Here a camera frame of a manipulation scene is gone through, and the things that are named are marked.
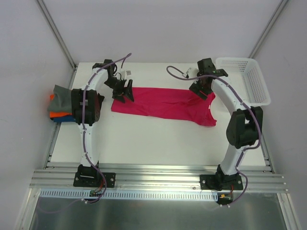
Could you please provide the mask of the pink t shirt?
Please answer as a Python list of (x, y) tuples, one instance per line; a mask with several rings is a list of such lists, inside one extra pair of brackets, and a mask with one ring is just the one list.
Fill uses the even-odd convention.
[(211, 113), (215, 94), (202, 99), (189, 90), (134, 87), (134, 102), (114, 100), (115, 113), (152, 116), (163, 119), (191, 121), (200, 126), (214, 127), (217, 121)]

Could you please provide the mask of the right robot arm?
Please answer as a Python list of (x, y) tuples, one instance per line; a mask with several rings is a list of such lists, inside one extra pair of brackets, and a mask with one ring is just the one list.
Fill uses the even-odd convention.
[(226, 128), (228, 148), (215, 174), (200, 175), (203, 190), (243, 190), (239, 166), (247, 150), (260, 145), (263, 110), (247, 105), (231, 86), (224, 69), (217, 69), (211, 58), (197, 62), (197, 70), (189, 70), (189, 79), (194, 80), (189, 90), (203, 100), (210, 93), (216, 94), (228, 112), (230, 121)]

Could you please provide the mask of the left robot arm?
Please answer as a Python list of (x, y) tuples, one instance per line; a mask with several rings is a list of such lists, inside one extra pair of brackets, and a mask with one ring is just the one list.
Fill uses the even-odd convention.
[(77, 123), (82, 141), (82, 156), (75, 174), (73, 186), (113, 188), (116, 174), (99, 170), (97, 125), (104, 96), (98, 93), (102, 85), (112, 89), (112, 99), (125, 103), (134, 101), (132, 80), (126, 79), (127, 73), (117, 67), (117, 62), (105, 59), (95, 63), (85, 85), (71, 90), (71, 113)]

